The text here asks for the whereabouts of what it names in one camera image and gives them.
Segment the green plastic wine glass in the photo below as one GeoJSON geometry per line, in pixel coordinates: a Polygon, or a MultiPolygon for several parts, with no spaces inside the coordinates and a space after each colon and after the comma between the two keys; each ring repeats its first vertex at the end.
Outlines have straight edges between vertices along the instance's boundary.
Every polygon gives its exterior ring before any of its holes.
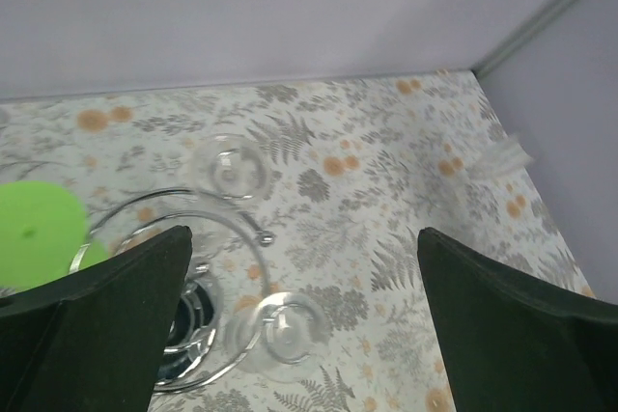
{"type": "Polygon", "coordinates": [[[25,291],[61,279],[86,243],[87,209],[65,187],[21,180],[1,186],[1,289],[25,291]]]}

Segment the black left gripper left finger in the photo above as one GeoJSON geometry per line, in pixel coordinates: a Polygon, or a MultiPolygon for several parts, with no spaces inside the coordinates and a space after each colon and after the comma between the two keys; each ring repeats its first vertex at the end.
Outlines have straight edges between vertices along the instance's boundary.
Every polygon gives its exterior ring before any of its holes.
{"type": "Polygon", "coordinates": [[[2,410],[147,410],[191,255],[175,226],[2,298],[2,410]]]}

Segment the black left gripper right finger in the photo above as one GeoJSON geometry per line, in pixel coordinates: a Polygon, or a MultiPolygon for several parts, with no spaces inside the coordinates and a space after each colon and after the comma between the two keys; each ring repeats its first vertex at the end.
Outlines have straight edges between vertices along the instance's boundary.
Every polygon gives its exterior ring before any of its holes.
{"type": "Polygon", "coordinates": [[[459,411],[614,411],[617,308],[434,228],[417,257],[459,411]]]}

